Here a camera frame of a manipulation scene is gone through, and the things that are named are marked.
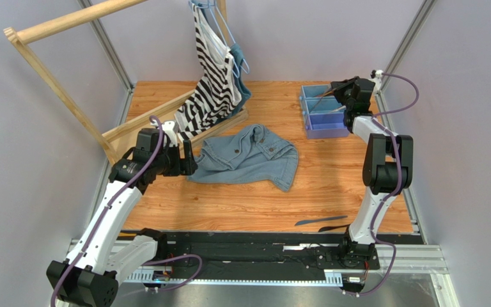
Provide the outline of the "gold metal spoon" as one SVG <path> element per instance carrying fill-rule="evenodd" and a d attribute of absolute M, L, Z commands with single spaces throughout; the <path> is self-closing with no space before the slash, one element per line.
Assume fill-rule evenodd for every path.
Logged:
<path fill-rule="evenodd" d="M 338 88 L 329 88 L 328 90 L 320 94 L 319 97 L 327 97 L 329 95 L 334 95 L 336 91 L 338 91 Z"/>

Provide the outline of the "silver metal knife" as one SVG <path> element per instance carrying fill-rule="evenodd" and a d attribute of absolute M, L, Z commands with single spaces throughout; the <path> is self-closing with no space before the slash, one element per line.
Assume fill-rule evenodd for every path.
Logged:
<path fill-rule="evenodd" d="M 347 109 L 346 106 L 341 106 L 341 107 L 338 107 L 336 109 L 329 111 L 329 113 L 339 113 L 339 112 L 345 111 L 346 109 Z"/>

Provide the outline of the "silver metal fork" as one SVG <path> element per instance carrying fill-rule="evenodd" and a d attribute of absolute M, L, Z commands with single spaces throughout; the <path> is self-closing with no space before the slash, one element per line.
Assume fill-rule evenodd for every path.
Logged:
<path fill-rule="evenodd" d="M 312 105 L 310 109 L 310 113 L 311 114 L 329 113 L 329 111 L 336 109 L 336 107 L 337 107 L 337 101 L 334 98 L 334 95 L 329 95 L 327 97 L 319 97 L 318 95 L 315 99 L 315 103 Z"/>

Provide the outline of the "dark blue plastic knife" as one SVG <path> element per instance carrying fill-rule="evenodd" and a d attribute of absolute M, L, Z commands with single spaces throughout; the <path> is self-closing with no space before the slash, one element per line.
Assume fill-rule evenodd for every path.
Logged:
<path fill-rule="evenodd" d="M 327 222 L 327 221 L 336 221 L 339 219 L 345 219 L 348 216 L 333 216 L 333 217 L 323 217 L 320 219 L 303 219 L 300 221 L 297 221 L 294 226 L 302 226 L 306 224 L 312 224 L 312 223 L 321 223 L 321 222 Z"/>

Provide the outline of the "black plastic knife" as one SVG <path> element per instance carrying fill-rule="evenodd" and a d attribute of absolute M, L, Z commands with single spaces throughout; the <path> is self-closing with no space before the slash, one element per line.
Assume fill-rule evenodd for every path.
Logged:
<path fill-rule="evenodd" d="M 340 230 L 340 229 L 346 230 L 349 226 L 350 226 L 349 224 L 344 224 L 339 226 L 324 226 L 318 230 L 318 233 L 329 232 L 329 231 Z"/>

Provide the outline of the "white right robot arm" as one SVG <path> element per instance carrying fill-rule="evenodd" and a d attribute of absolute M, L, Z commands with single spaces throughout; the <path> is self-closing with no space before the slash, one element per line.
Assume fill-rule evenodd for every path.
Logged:
<path fill-rule="evenodd" d="M 381 222 L 390 204 L 412 181 L 414 141 L 392 132 L 371 112 L 374 89 L 375 82 L 360 77 L 331 82 L 335 99 L 345 107 L 343 123 L 367 145 L 362 169 L 366 192 L 338 248 L 338 261 L 347 268 L 374 258 Z"/>

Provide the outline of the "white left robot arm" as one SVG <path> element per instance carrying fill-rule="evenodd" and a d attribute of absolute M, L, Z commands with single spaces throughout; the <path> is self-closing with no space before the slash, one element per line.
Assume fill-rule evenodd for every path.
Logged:
<path fill-rule="evenodd" d="M 49 264 L 51 306 L 58 301 L 110 306 L 119 286 L 140 266 L 169 263 L 167 235 L 149 228 L 116 254 L 111 251 L 132 209 L 157 177 L 189 176 L 197 170 L 191 142 L 183 146 L 182 157 L 173 121 L 138 132 L 135 146 L 112 167 L 104 199 L 79 242 L 62 262 Z"/>

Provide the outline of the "blue three-compartment organizer tray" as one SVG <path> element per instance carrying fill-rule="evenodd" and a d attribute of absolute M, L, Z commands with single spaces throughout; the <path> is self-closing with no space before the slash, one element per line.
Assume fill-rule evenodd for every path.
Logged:
<path fill-rule="evenodd" d="M 302 85 L 300 88 L 299 103 L 308 139 L 345 138 L 349 135 L 349 131 L 343 123 L 343 111 L 339 113 L 310 113 L 316 97 L 327 88 L 330 88 L 328 84 Z M 341 106 L 337 101 L 336 108 Z"/>

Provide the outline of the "light blue denim jacket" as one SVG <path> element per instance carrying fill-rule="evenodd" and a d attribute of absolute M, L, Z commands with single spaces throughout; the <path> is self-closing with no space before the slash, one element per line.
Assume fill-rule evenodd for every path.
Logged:
<path fill-rule="evenodd" d="M 288 192 L 299 164 L 290 141 L 266 126 L 253 124 L 237 134 L 204 140 L 195 157 L 197 170 L 188 180 L 201 184 L 249 184 L 268 180 Z"/>

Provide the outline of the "black white striped top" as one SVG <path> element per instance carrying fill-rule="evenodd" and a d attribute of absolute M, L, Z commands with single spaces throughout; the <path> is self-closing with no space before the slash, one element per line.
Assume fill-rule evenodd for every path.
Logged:
<path fill-rule="evenodd" d="M 235 85 L 235 58 L 208 23 L 201 7 L 189 3 L 194 19 L 195 46 L 203 76 L 178 108 L 178 138 L 192 139 L 231 115 L 242 99 Z"/>

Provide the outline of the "teal hanging garment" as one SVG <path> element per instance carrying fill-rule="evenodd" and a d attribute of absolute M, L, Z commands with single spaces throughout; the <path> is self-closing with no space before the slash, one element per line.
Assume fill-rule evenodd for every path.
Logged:
<path fill-rule="evenodd" d="M 239 67 L 241 67 L 241 65 L 244 64 L 246 60 L 244 58 L 244 54 L 239 44 L 235 43 L 234 45 L 232 45 L 230 48 L 230 52 L 234 57 L 236 64 L 238 64 Z M 236 105 L 236 107 L 232 110 L 232 112 L 229 115 L 229 118 L 238 114 L 242 110 L 245 103 L 251 98 L 251 91 L 244 84 L 242 80 L 242 76 L 240 76 L 238 79 L 235 79 L 234 83 L 238 89 L 238 92 L 241 94 L 241 100 Z"/>

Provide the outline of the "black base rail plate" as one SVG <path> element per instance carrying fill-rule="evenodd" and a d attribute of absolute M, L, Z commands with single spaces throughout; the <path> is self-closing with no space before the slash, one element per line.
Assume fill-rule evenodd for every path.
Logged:
<path fill-rule="evenodd" d="M 194 254 L 202 261 L 198 279 L 230 281 L 322 281 L 325 271 L 380 270 L 379 257 L 339 248 L 342 233 L 166 232 L 156 260 Z"/>

